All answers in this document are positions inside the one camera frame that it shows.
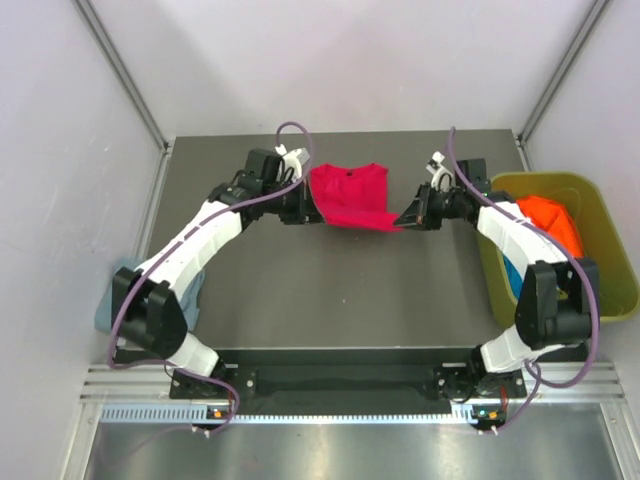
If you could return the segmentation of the magenta t shirt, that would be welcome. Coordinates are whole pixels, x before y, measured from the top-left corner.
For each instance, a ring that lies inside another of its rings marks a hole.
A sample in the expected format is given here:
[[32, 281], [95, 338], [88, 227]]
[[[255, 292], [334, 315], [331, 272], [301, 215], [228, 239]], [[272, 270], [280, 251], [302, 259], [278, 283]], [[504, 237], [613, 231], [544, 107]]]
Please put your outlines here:
[[310, 173], [314, 204], [328, 225], [386, 233], [400, 232], [388, 210], [388, 169], [376, 163], [346, 168], [331, 164]]

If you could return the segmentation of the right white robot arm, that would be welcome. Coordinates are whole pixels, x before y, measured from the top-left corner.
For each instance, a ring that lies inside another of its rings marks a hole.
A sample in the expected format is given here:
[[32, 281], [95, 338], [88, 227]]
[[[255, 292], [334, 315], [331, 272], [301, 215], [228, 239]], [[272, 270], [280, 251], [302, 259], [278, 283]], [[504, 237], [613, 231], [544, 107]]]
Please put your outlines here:
[[588, 258], [577, 258], [536, 227], [516, 201], [493, 190], [481, 159], [458, 161], [451, 169], [435, 153], [412, 203], [395, 220], [405, 230], [432, 231], [443, 221], [473, 226], [506, 257], [522, 280], [514, 321], [502, 334], [477, 346], [466, 364], [466, 380], [487, 396], [504, 377], [565, 347], [599, 342], [599, 272]]

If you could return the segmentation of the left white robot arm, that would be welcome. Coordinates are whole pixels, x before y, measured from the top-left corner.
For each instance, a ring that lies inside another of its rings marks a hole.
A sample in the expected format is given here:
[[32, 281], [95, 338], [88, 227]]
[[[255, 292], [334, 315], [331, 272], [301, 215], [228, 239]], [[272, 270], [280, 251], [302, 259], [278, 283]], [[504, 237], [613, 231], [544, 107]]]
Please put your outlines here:
[[283, 222], [316, 217], [306, 175], [304, 149], [255, 148], [233, 179], [215, 187], [196, 215], [157, 254], [112, 280], [110, 365], [162, 363], [192, 376], [205, 396], [226, 387], [219, 354], [189, 331], [180, 302], [208, 262], [265, 214]]

